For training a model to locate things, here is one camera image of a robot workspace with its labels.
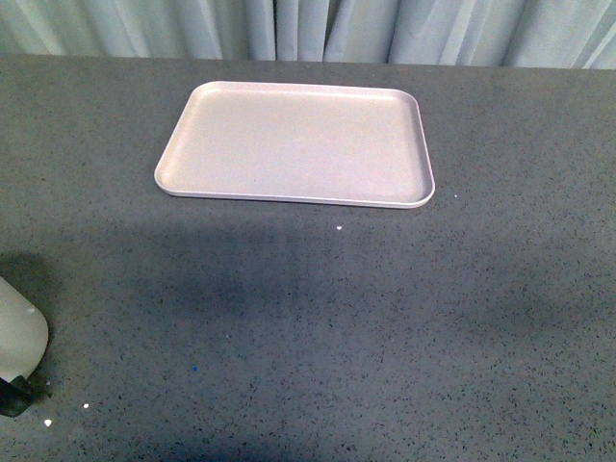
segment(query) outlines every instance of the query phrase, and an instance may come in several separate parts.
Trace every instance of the black handle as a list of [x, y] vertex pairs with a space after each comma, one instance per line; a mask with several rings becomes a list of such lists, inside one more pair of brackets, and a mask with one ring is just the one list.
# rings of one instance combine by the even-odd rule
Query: black handle
[[0, 377], [0, 415], [17, 417], [35, 400], [35, 394], [28, 380], [21, 375], [11, 383]]

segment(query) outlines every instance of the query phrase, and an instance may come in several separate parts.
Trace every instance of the table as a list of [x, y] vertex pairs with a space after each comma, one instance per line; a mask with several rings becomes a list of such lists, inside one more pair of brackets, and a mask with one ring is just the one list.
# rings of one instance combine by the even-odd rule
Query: table
[[[434, 197], [164, 194], [215, 80], [410, 92]], [[0, 275], [51, 327], [0, 458], [614, 458], [614, 94], [614, 71], [0, 58]]]

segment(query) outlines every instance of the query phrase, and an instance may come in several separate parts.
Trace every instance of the tray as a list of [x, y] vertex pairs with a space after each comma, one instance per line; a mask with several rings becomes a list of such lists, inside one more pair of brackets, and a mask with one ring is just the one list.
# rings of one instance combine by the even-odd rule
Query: tray
[[385, 89], [202, 85], [154, 176], [189, 197], [407, 209], [434, 194], [417, 101]]

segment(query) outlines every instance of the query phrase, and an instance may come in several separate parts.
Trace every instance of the curtain fold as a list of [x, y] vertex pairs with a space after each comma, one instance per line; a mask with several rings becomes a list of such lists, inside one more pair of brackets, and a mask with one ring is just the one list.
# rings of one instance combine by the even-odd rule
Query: curtain fold
[[0, 53], [616, 68], [616, 0], [2, 0]]

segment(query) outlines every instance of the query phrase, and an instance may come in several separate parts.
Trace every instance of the white curtain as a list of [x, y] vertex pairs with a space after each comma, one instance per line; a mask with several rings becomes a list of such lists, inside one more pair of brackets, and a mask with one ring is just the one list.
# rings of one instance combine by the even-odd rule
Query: white curtain
[[616, 68], [616, 0], [0, 0], [0, 53]]

